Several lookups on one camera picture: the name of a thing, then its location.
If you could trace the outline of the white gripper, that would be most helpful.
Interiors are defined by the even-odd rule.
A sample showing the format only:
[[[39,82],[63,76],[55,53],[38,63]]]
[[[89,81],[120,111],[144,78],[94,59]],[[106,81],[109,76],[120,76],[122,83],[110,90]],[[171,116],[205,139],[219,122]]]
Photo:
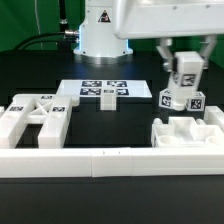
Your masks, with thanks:
[[[200,49],[204,68],[224,34],[224,0],[114,0],[113,30],[120,39],[160,38],[157,51],[167,72],[175,69],[171,38],[205,36]]]

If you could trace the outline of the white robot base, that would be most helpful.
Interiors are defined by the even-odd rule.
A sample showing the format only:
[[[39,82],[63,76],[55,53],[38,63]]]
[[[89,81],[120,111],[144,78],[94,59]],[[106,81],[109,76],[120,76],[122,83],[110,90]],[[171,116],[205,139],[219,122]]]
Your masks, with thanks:
[[[77,61],[91,64],[117,64],[130,61],[133,50],[127,40],[113,34],[113,0],[85,0],[85,18],[79,26]]]

